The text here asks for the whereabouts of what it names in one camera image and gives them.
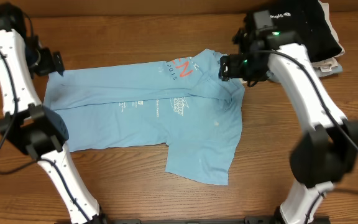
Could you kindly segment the light blue t-shirt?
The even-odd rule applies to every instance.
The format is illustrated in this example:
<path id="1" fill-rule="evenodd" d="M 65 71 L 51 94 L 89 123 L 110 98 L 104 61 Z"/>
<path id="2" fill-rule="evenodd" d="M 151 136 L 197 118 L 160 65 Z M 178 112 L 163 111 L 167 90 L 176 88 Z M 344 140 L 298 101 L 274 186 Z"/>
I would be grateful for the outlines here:
<path id="1" fill-rule="evenodd" d="M 165 170 L 227 185 L 242 132 L 244 86 L 218 77 L 221 54 L 51 73 L 44 103 L 70 151 L 166 144 Z"/>

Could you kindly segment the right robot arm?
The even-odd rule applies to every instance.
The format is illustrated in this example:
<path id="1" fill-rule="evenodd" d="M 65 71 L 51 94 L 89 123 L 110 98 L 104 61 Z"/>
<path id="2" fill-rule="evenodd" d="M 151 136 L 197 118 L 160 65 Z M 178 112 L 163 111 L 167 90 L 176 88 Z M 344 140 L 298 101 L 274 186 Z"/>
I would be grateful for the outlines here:
<path id="1" fill-rule="evenodd" d="M 316 75 L 306 47 L 295 31 L 282 31 L 269 11 L 246 15 L 233 42 L 237 54 L 223 56 L 219 77 L 241 78 L 249 86 L 274 75 L 284 88 L 303 135 L 291 152 L 295 178 L 286 200 L 271 216 L 247 217 L 246 223 L 328 223 L 314 213 L 328 192 L 353 170 L 358 121 L 336 106 Z"/>

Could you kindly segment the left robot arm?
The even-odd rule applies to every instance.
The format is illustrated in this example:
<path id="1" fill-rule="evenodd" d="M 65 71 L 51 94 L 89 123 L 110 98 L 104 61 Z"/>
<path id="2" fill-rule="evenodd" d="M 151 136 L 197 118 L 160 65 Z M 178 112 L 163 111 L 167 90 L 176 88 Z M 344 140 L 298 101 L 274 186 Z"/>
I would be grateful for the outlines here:
<path id="1" fill-rule="evenodd" d="M 0 175 L 38 164 L 65 204 L 70 223 L 109 223 L 98 201 L 77 171 L 68 147 L 69 134 L 61 116 L 45 106 L 33 85 L 34 75 L 63 75 L 60 52 L 51 52 L 34 34 L 30 17 L 19 7 L 0 4 L 0 151 L 9 141 L 31 161 Z"/>

